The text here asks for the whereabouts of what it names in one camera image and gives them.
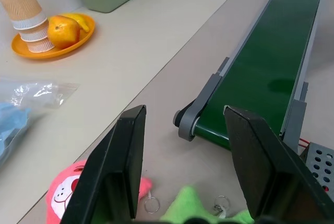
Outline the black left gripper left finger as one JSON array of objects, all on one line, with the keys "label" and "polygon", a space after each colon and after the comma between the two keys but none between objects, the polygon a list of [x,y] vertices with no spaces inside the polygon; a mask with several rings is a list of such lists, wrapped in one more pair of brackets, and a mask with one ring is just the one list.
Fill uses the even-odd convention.
[{"label": "black left gripper left finger", "polygon": [[136,217],[146,106],[124,111],[87,159],[62,223],[130,223]]}]

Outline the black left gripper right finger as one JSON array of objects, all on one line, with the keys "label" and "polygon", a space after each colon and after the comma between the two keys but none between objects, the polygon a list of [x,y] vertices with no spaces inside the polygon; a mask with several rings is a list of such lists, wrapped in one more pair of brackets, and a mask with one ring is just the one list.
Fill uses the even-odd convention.
[{"label": "black left gripper right finger", "polygon": [[329,178],[312,171],[265,119],[225,106],[233,165],[255,223],[333,223]]}]

